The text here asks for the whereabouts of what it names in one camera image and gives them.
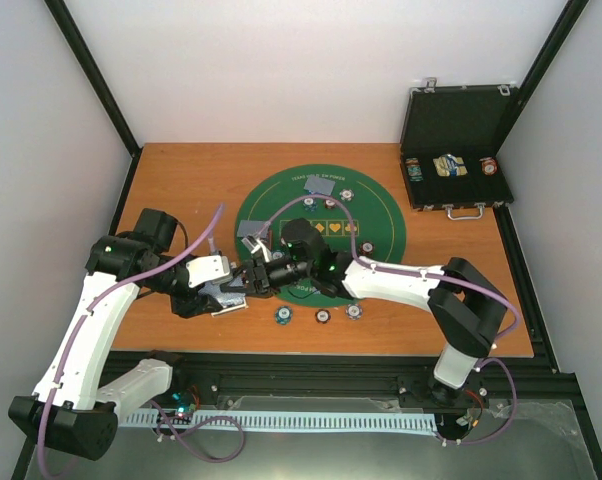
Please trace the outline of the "red brown chip stack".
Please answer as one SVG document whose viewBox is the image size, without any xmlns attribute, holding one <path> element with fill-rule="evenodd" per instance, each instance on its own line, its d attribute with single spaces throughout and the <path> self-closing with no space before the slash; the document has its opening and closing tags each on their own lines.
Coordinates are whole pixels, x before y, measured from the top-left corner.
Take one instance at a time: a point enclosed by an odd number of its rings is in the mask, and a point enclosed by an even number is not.
<svg viewBox="0 0 602 480">
<path fill-rule="evenodd" d="M 317 323 L 326 324 L 331 320 L 331 314 L 326 309 L 319 309 L 315 313 L 315 320 Z"/>
</svg>

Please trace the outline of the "purple white chip stack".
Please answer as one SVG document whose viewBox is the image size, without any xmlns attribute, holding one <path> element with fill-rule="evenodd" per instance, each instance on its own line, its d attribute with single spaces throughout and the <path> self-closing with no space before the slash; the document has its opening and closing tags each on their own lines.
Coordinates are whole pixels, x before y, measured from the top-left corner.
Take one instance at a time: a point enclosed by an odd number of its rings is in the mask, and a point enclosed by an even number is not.
<svg viewBox="0 0 602 480">
<path fill-rule="evenodd" d="M 351 320 L 359 320 L 362 317 L 363 309 L 358 303 L 348 304 L 345 307 L 345 314 Z"/>
</svg>

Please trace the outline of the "green blue chip stack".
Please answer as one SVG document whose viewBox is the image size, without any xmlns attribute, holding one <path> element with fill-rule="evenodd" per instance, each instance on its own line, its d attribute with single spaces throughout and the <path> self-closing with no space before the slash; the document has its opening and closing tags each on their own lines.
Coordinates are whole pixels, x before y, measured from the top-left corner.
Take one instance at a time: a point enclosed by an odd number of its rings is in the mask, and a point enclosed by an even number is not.
<svg viewBox="0 0 602 480">
<path fill-rule="evenodd" d="M 289 306 L 280 306 L 276 309 L 274 318 L 278 325 L 287 325 L 292 321 L 293 311 Z"/>
</svg>

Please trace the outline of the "blue backed playing card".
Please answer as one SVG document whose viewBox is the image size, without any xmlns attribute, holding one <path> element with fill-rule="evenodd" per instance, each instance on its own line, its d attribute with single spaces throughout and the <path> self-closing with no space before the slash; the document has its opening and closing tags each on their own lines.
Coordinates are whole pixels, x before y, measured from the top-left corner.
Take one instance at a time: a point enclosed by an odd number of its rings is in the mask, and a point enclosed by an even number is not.
<svg viewBox="0 0 602 480">
<path fill-rule="evenodd" d="M 237 239 L 248 236 L 268 239 L 271 236 L 271 228 L 265 221 L 243 219 L 239 221 L 236 227 L 235 236 Z"/>
</svg>

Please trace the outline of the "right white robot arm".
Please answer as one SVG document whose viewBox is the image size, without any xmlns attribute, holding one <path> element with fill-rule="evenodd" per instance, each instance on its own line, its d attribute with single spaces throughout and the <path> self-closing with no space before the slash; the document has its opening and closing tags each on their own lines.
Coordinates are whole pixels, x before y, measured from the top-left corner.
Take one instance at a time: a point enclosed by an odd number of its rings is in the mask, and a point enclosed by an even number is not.
<svg viewBox="0 0 602 480">
<path fill-rule="evenodd" d="M 489 355 L 507 308 L 500 292 L 468 261 L 454 257 L 433 267 L 378 263 L 331 249 L 306 219 L 287 222 L 281 240 L 286 252 L 274 259 L 257 238 L 248 237 L 251 256 L 222 283 L 222 292 L 270 298 L 308 280 L 327 297 L 384 300 L 430 313 L 445 338 L 427 382 L 430 397 L 440 405 L 453 404 L 477 362 Z"/>
</svg>

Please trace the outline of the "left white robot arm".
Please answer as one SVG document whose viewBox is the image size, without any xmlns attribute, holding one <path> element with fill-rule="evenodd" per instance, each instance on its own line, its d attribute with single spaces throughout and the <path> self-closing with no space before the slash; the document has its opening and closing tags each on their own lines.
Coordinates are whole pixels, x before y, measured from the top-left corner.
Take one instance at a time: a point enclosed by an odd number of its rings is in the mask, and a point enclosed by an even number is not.
<svg viewBox="0 0 602 480">
<path fill-rule="evenodd" d="M 118 425 L 143 404 L 160 395 L 182 400 L 189 378 L 173 368 L 166 354 L 140 361 L 106 386 L 99 381 L 121 322 L 142 288 L 169 296 L 173 306 L 208 306 L 201 287 L 228 275 L 220 255 L 195 257 L 220 220 L 211 222 L 194 242 L 171 257 L 176 219 L 146 208 L 133 230 L 101 237 L 85 265 L 79 303 L 48 369 L 31 394 L 16 396 L 10 420 L 37 445 L 37 460 L 52 449 L 98 460 L 110 448 Z"/>
</svg>

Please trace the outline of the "grey card deck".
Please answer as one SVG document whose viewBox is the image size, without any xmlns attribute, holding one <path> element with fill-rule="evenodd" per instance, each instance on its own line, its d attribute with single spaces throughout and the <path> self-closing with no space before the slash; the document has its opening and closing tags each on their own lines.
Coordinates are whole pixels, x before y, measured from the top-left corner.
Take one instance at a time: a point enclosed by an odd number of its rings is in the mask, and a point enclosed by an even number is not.
<svg viewBox="0 0 602 480">
<path fill-rule="evenodd" d="M 244 308 L 247 306 L 243 293 L 223 292 L 219 285 L 211 282 L 206 282 L 200 289 L 200 293 L 210 295 L 223 309 Z"/>
</svg>

